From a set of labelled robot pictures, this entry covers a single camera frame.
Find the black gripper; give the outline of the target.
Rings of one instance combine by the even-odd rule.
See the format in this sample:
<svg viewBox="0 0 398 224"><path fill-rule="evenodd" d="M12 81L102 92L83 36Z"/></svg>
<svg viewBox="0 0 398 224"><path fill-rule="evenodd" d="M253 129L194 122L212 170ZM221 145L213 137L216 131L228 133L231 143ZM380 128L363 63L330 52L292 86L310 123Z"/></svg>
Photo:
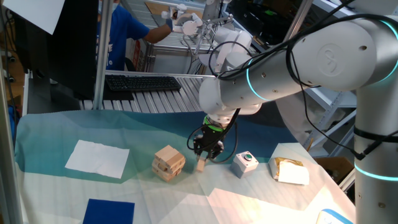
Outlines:
<svg viewBox="0 0 398 224"><path fill-rule="evenodd" d="M216 127L212 124L203 124L200 128L201 134L193 140L193 151L196 160L199 161L203 151L208 151L207 159L216 159L224 151L224 139L226 128Z"/></svg>

